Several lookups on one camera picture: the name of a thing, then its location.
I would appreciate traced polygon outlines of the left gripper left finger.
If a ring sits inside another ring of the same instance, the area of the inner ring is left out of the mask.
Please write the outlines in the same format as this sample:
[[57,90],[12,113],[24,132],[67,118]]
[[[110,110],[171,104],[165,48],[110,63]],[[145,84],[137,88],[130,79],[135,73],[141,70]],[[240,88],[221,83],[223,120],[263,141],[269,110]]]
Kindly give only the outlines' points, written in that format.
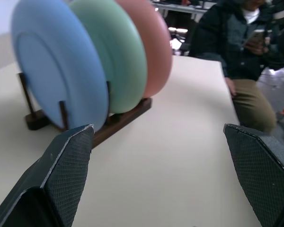
[[94,128],[56,136],[0,205],[0,227],[70,227],[88,174]]

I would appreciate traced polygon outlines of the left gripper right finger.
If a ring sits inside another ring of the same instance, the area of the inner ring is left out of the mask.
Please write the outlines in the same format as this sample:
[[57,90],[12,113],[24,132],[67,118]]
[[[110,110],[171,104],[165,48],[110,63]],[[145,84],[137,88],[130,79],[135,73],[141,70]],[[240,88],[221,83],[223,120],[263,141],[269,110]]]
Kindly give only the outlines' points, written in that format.
[[263,227],[284,227],[284,146],[234,124],[223,128],[239,183]]

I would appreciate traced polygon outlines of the person's right hand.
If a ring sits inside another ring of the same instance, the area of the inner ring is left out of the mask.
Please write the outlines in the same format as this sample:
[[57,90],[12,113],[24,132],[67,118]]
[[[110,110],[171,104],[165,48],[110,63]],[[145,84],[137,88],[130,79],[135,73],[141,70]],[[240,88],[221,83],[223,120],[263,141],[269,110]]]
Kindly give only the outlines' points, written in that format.
[[234,98],[236,96],[236,88],[234,81],[228,77],[225,78],[226,85],[229,89],[229,92],[231,94],[231,97]]

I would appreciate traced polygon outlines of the person's left hand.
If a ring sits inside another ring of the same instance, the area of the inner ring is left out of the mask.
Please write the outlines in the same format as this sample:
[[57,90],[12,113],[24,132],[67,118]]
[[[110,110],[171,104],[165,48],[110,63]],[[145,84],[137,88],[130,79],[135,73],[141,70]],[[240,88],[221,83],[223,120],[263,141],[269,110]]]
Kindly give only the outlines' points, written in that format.
[[248,41],[244,44],[244,48],[255,55],[262,55],[264,53],[263,41]]

